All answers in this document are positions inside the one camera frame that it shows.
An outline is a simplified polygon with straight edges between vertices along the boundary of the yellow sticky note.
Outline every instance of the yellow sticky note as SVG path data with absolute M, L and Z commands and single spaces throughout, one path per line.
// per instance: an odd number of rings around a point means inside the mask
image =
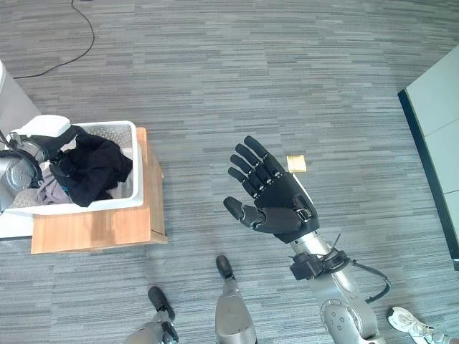
M 287 156 L 288 171 L 291 173 L 306 172 L 306 160 L 304 155 Z

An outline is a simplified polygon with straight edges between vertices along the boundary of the black cable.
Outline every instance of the black cable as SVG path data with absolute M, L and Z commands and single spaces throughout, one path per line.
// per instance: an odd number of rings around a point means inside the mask
M 355 259 L 352 261 L 352 265 L 359 267 L 365 271 L 371 272 L 372 274 L 375 274 L 376 276 L 381 277 L 386 282 L 386 287 L 379 294 L 376 294 L 375 296 L 369 297 L 368 299 L 366 299 L 365 300 L 366 303 L 372 303 L 376 300 L 379 300 L 380 298 L 385 296 L 390 291 L 392 284 L 385 274 L 383 274 L 382 272 L 380 272 L 379 270 L 373 267 L 368 267 L 366 265 L 359 264 Z
M 89 27 L 91 28 L 91 32 L 93 33 L 93 40 L 91 41 L 91 45 L 89 46 L 89 48 L 87 48 L 85 50 L 85 52 L 83 52 L 82 54 L 76 56 L 75 58 L 67 61 L 67 62 L 63 62 L 63 63 L 59 63 L 59 64 L 56 64 L 54 67 L 51 67 L 49 68 L 48 70 L 45 70 L 44 72 L 41 72 L 41 73 L 38 73 L 38 74 L 32 74 L 32 75 L 24 75 L 22 77 L 15 77 L 14 79 L 26 79 L 26 78 L 29 78 L 29 77 L 41 77 L 42 75 L 45 75 L 49 72 L 51 72 L 52 70 L 55 70 L 56 68 L 59 68 L 59 67 L 62 67 L 62 66 L 65 66 L 65 65 L 68 65 L 69 63 L 72 63 L 72 62 L 75 62 L 76 60 L 82 58 L 83 56 L 85 56 L 90 50 L 91 48 L 93 47 L 94 45 L 94 41 L 95 41 L 95 33 L 94 33 L 94 29 L 93 29 L 93 26 L 91 24 L 91 22 L 89 21 L 89 19 L 79 10 L 77 9 L 73 3 L 75 2 L 75 0 L 72 0 L 72 2 L 70 3 L 70 6 L 76 11 L 78 12 L 86 21 L 87 23 L 89 24 Z

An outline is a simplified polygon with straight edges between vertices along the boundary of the white plastic basket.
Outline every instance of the white plastic basket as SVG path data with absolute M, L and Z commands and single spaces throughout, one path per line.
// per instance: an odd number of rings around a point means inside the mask
M 96 122 L 75 124 L 85 129 L 87 133 L 99 135 L 118 144 L 125 156 L 132 159 L 132 171 L 125 183 L 108 190 L 113 199 L 94 201 L 84 208 L 77 204 L 40 205 L 36 200 L 37 190 L 30 188 L 17 195 L 14 203 L 7 212 L 20 212 L 39 215 L 59 215 L 100 211 L 108 209 L 130 208 L 143 204 L 143 166 L 142 151 L 137 142 L 135 125 L 128 121 Z

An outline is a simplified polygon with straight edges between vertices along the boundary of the silver robotic arm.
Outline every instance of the silver robotic arm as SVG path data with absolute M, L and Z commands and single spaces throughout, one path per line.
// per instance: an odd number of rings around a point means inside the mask
M 237 155 L 230 159 L 243 173 L 233 167 L 228 173 L 254 198 L 255 206 L 228 197 L 227 210 L 245 226 L 274 234 L 292 246 L 290 270 L 297 280 L 308 280 L 323 325 L 336 344 L 386 343 L 352 276 L 351 260 L 318 233 L 316 208 L 300 181 L 254 138 L 247 136 L 244 142 L 252 150 L 239 144 L 236 151 L 244 159 Z
M 26 188 L 37 188 L 42 179 L 39 164 L 44 161 L 59 166 L 63 174 L 71 169 L 60 148 L 69 143 L 81 128 L 70 125 L 62 116 L 40 115 L 18 130 L 9 139 L 0 133 L 0 214 L 17 194 Z

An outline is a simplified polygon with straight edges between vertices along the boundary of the white table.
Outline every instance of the white table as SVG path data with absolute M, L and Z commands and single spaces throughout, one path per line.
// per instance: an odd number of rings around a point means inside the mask
M 399 93 L 459 270 L 459 47 Z

